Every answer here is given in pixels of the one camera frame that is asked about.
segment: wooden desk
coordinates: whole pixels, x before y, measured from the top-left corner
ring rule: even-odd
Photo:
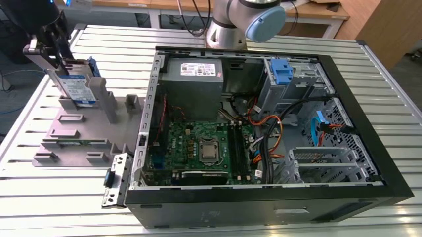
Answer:
[[[214,10],[214,1],[211,0],[211,16]],[[183,14],[187,16],[197,16],[191,0],[180,0]],[[203,16],[207,16],[208,2],[207,0],[196,0],[197,9]],[[160,15],[179,15],[176,0],[93,0],[93,11],[113,11],[128,13],[149,14],[151,27],[160,28]],[[323,38],[332,39],[344,20],[348,19],[346,10],[339,7],[338,12],[328,11],[326,4],[310,2],[298,7],[299,19],[298,23],[327,25]],[[287,11],[286,22],[295,21],[295,9]]]

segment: floor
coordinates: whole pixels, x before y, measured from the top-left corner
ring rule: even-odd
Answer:
[[[0,70],[3,74],[7,74],[17,70],[39,71],[40,68],[32,63],[24,65],[12,64],[8,58],[0,53]],[[21,108],[27,104],[43,76],[44,73],[39,72],[17,72],[4,77],[15,89],[11,92],[0,91],[0,134],[7,134],[21,110],[12,113],[7,112]]]
[[[422,110],[422,59],[412,62],[410,56],[404,56],[390,70],[390,73],[419,110]]]
[[[15,65],[0,53],[0,70],[3,74],[17,70],[39,70],[33,64]],[[422,109],[422,60],[412,62],[410,56],[404,56],[395,68],[390,71],[415,105]],[[7,113],[21,108],[29,100],[29,97],[41,81],[43,74],[37,72],[19,72],[5,76],[15,89],[5,93],[0,91],[0,134],[7,134],[20,110]]]

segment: power supply label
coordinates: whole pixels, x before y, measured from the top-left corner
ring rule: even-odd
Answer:
[[[215,77],[215,64],[214,63],[183,63],[180,65],[181,76],[205,76]]]
[[[60,81],[67,94],[76,103],[87,106],[95,103],[95,96],[85,86],[87,79],[83,75],[60,76]]]

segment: blue hard drive label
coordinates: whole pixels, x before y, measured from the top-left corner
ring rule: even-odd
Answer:
[[[63,88],[71,99],[80,104],[89,106],[96,99],[91,89],[87,86],[87,78],[83,75],[60,76]]]

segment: metal table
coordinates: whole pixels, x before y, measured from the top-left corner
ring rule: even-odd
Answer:
[[[72,36],[75,57],[93,56],[115,96],[145,94],[156,45],[203,47],[204,43],[180,30],[91,25],[77,25]],[[415,197],[339,223],[145,230],[128,209],[101,210],[104,169],[31,165],[59,110],[59,91],[44,77],[0,146],[0,236],[420,235],[422,115],[371,51],[351,40],[300,37],[248,42],[248,49],[331,55]]]

